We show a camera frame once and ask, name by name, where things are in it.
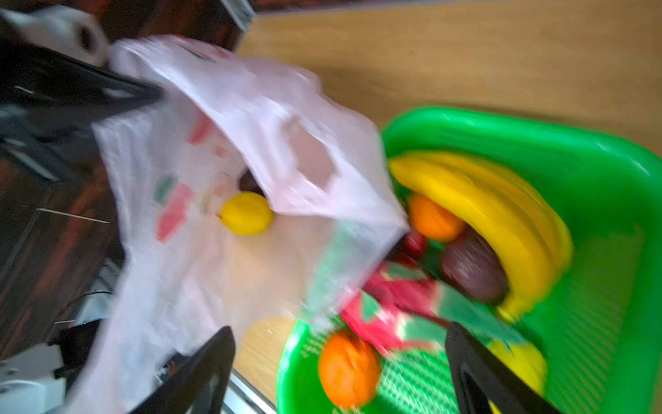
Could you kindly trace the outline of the yellow lemon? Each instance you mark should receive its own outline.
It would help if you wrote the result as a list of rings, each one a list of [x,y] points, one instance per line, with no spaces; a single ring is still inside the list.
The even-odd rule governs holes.
[[[274,216],[267,199],[251,191],[237,193],[217,214],[228,230],[238,236],[253,236],[266,231]]]

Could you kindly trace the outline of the pink printed plastic bag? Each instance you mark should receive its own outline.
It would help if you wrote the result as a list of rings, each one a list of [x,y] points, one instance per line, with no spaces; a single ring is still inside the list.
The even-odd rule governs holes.
[[[326,327],[407,228],[376,126],[313,72],[177,36],[109,64],[164,95],[94,128],[127,258],[69,413],[132,411],[223,327]]]

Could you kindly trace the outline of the pink dragon fruit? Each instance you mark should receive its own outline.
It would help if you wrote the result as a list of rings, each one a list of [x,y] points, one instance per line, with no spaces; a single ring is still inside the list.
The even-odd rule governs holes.
[[[482,338],[525,342],[484,305],[422,269],[398,262],[383,262],[340,317],[381,355],[410,348],[443,350],[451,323]]]

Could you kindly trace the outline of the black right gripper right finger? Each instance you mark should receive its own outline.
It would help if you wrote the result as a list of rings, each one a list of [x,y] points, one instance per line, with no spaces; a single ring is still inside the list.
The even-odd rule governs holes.
[[[462,325],[449,325],[445,348],[459,412],[560,413]]]

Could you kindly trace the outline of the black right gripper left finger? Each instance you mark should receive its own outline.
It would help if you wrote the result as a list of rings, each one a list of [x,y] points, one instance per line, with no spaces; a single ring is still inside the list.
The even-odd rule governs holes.
[[[210,394],[207,412],[221,412],[235,352],[233,331],[225,326],[133,412],[186,413],[204,392]]]

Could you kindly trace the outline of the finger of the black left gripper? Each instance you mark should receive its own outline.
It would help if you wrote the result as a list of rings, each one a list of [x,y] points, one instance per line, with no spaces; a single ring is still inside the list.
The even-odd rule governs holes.
[[[1,134],[50,136],[158,102],[163,90],[32,45],[1,22]]]

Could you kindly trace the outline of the dark purple fruit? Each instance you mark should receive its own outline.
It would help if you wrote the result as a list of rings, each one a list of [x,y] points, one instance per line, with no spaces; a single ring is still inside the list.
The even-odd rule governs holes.
[[[509,291],[506,272],[493,248],[466,227],[441,253],[441,271],[449,284],[472,300],[498,305]]]

